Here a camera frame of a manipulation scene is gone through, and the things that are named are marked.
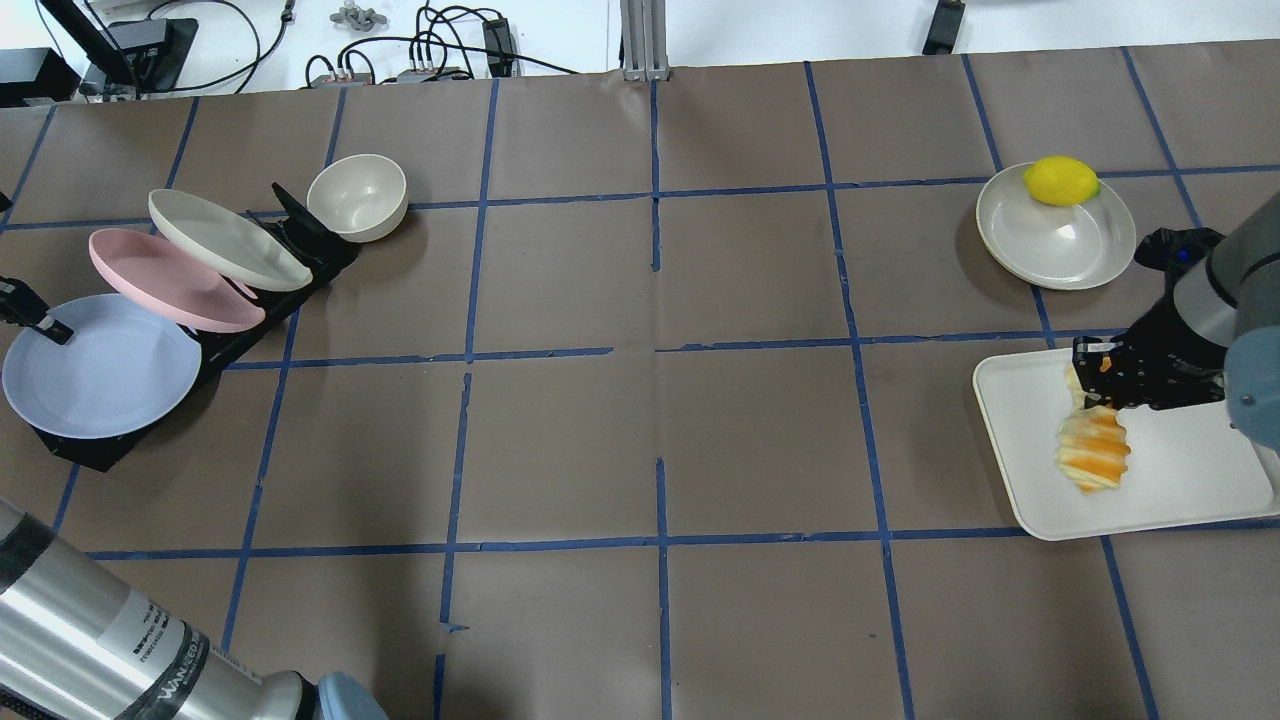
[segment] plate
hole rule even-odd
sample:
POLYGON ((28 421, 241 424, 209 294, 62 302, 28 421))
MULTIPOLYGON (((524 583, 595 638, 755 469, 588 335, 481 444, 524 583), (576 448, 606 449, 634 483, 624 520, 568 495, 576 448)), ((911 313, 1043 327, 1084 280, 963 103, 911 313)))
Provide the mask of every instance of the plate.
POLYGON ((104 228, 88 236, 88 256, 120 295, 179 325, 237 333, 266 318, 227 278, 161 237, 104 228))
POLYGON ((27 328, 4 359, 5 397, 32 425, 68 438, 115 437, 173 410, 196 382, 200 345, 116 293, 49 311, 76 334, 58 345, 27 328))
POLYGON ((271 233, 220 205, 177 190, 152 190, 147 209, 160 234, 228 278, 274 292, 311 282, 311 270, 271 233))
POLYGON ((1033 200, 1023 183, 1032 163, 1005 168, 978 195, 978 232, 1006 270, 1052 290, 1087 290, 1114 281, 1133 260, 1133 215, 1106 183, 1070 208, 1033 200))
POLYGON ((1071 411, 1064 373, 1071 351, 1000 355, 978 364, 978 395, 1018 523, 1060 541, 1280 512, 1280 457, 1231 429, 1222 402, 1120 411, 1129 469, 1120 489, 1082 493, 1053 462, 1071 411))

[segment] brown table surface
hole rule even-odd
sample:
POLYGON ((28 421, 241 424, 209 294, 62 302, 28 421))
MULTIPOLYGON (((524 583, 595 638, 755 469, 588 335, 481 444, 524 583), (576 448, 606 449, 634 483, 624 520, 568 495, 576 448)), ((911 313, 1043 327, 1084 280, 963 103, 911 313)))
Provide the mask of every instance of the brown table surface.
POLYGON ((969 374, 1161 288, 1004 272, 993 172, 1226 232, 1277 78, 1260 41, 4 110, 0 274, 55 304, 151 188, 273 211, 380 152, 412 206, 110 474, 6 407, 0 496, 394 719, 1274 717, 1280 524, 1029 538, 969 374))

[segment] tray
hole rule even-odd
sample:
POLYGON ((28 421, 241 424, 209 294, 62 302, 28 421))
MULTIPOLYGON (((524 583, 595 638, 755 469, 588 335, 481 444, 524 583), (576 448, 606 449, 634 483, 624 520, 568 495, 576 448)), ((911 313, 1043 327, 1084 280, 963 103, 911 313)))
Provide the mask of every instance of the tray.
POLYGON ((1231 429, 1221 402, 1120 411, 1129 470, 1120 489, 1084 495, 1053 464, 1071 410, 1070 350, 998 355, 973 387, 1018 523, 1061 541, 1280 514, 1280 457, 1231 429))

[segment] white plate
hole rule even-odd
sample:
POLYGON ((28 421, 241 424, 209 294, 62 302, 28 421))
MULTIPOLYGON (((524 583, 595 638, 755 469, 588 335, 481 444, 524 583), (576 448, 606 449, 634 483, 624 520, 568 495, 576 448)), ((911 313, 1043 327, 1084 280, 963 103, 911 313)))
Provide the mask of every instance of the white plate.
POLYGON ((311 270, 251 220, 202 197, 152 190, 147 210, 160 234, 228 278, 288 292, 311 282, 311 270))
POLYGON ((76 334, 58 345, 27 328, 4 359, 4 393, 32 425, 68 438, 115 437, 174 409, 200 373, 200 343, 123 295, 49 311, 76 334))
POLYGON ((973 373, 1014 515, 1028 533, 1060 541, 1280 512, 1276 452, 1231 429, 1221 402, 1121 410, 1133 454, 1120 489, 1082 493, 1053 464, 1057 427, 1071 411, 1070 361, 1070 350, 1000 355, 973 373))
POLYGON ((978 195, 978 232, 987 250, 1010 273, 1052 290, 1114 281, 1138 247, 1124 201, 1102 183, 1097 196, 1079 205, 1046 205, 1023 182, 1030 165, 1005 168, 978 195))

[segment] metal post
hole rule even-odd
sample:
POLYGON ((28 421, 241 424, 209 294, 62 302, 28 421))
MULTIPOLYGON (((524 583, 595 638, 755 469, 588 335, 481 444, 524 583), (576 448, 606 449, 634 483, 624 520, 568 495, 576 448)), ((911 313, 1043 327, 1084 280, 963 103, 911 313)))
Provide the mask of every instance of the metal post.
POLYGON ((667 1, 621 0, 622 77, 626 79, 667 79, 667 1))

